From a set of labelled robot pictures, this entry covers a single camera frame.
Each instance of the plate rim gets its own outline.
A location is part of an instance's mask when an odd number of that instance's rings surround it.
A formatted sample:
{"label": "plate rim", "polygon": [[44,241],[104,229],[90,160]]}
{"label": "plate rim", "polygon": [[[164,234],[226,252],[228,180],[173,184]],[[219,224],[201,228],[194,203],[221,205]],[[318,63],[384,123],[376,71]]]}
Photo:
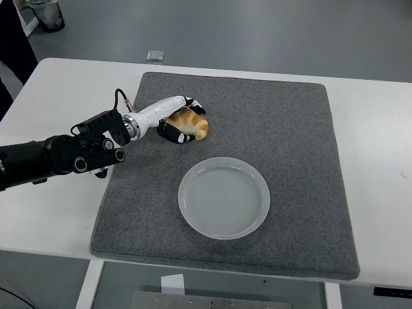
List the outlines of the plate rim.
{"label": "plate rim", "polygon": [[[223,160],[223,161],[230,161],[232,162],[230,166],[232,167],[238,167],[236,166],[236,164],[241,164],[243,166],[247,166],[248,169],[250,169],[253,173],[248,173],[251,174],[254,178],[259,178],[261,180],[261,184],[262,186],[259,186],[260,188],[260,193],[261,196],[263,198],[263,204],[264,204],[264,209],[263,209],[263,217],[261,220],[257,220],[255,221],[251,226],[249,226],[248,228],[246,228],[245,230],[242,230],[239,233],[236,234],[232,234],[232,235],[208,235],[205,234],[204,232],[202,232],[201,230],[197,229],[195,226],[193,226],[193,224],[190,222],[190,220],[188,220],[185,216],[185,212],[182,210],[184,202],[183,202],[183,192],[184,192],[184,188],[183,186],[185,185],[185,183],[188,183],[187,179],[188,178],[192,178],[193,176],[195,176],[195,174],[199,173],[200,171],[204,171],[204,169],[199,169],[199,165],[205,164],[206,161],[218,161],[218,160]],[[216,157],[212,157],[212,158],[208,158],[205,160],[202,160],[200,162],[198,162],[197,164],[195,164],[194,166],[192,166],[183,176],[180,185],[179,185],[179,190],[178,190],[178,204],[179,204],[179,210],[183,216],[183,218],[185,219],[185,221],[197,232],[199,232],[200,234],[207,236],[209,238],[212,239],[218,239],[218,240],[232,240],[232,239],[238,239],[238,238],[242,238],[244,236],[247,236],[249,234],[251,234],[252,232],[254,232],[258,227],[261,226],[261,224],[266,220],[266,217],[269,213],[269,209],[270,209],[270,191],[269,191],[269,187],[267,185],[266,180],[264,179],[264,177],[262,176],[262,174],[252,165],[250,165],[249,163],[237,159],[237,158],[232,158],[232,157],[228,157],[228,156],[216,156]]]}

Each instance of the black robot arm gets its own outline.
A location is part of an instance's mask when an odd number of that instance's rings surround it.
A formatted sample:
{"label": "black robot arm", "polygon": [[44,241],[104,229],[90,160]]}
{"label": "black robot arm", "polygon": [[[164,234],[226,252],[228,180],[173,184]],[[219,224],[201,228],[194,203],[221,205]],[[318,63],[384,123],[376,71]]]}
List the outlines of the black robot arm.
{"label": "black robot arm", "polygon": [[[73,133],[75,127],[79,130],[77,135]],[[42,183],[49,177],[71,172],[93,171],[104,178],[107,166],[125,158],[123,150],[115,148],[113,141],[103,135],[106,131],[119,145],[130,142],[122,115],[115,108],[73,126],[74,136],[58,135],[42,142],[1,146],[0,191],[28,182]]]}

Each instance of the gray carpet mat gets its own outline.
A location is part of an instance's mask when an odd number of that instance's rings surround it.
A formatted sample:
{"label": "gray carpet mat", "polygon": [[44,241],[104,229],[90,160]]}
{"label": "gray carpet mat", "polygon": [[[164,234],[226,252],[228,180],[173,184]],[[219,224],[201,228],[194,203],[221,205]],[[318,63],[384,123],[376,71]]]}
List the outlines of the gray carpet mat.
{"label": "gray carpet mat", "polygon": [[[175,95],[205,108],[208,136],[174,144],[150,129],[126,145],[126,160],[114,168],[98,212],[91,253],[155,265],[355,279],[360,270],[324,86],[145,73],[135,109]],[[217,156],[245,161],[269,187],[266,220],[243,238],[208,238],[179,210],[185,173]]]}

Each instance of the trash can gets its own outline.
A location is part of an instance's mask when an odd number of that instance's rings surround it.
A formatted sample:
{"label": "trash can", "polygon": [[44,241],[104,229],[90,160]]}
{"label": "trash can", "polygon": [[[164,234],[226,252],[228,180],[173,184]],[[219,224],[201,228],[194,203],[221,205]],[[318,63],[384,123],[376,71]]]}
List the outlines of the trash can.
{"label": "trash can", "polygon": [[64,19],[57,0],[26,0],[26,2],[45,32],[63,29]]}

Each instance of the bread roll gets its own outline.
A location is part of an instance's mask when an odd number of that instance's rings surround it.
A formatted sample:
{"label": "bread roll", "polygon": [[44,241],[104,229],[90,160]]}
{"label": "bread roll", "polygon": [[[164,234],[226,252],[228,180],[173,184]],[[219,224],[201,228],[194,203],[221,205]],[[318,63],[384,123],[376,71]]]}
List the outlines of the bread roll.
{"label": "bread roll", "polygon": [[189,108],[172,114],[166,120],[166,123],[177,127],[182,133],[194,135],[197,140],[205,138],[209,132],[206,118],[196,114]]}

